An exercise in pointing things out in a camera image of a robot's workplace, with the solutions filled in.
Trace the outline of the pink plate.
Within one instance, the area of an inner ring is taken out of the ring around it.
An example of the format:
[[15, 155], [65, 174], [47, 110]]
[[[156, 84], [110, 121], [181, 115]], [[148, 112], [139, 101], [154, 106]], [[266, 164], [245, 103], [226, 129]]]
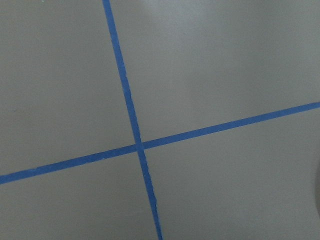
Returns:
[[317, 208], [317, 212], [319, 214], [320, 213], [320, 164], [318, 164], [316, 173], [315, 173], [314, 197], [315, 197], [315, 205]]

